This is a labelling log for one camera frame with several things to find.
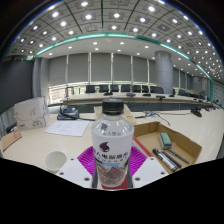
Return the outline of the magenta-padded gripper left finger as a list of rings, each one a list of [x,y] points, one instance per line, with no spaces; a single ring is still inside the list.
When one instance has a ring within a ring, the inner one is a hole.
[[[93,147],[87,148],[77,158],[68,159],[57,176],[84,188],[91,188],[95,173]]]

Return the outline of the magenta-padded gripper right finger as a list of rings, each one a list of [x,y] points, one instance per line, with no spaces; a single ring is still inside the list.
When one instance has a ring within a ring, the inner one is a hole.
[[[155,157],[148,157],[133,147],[129,158],[128,186],[140,188],[168,176]]]

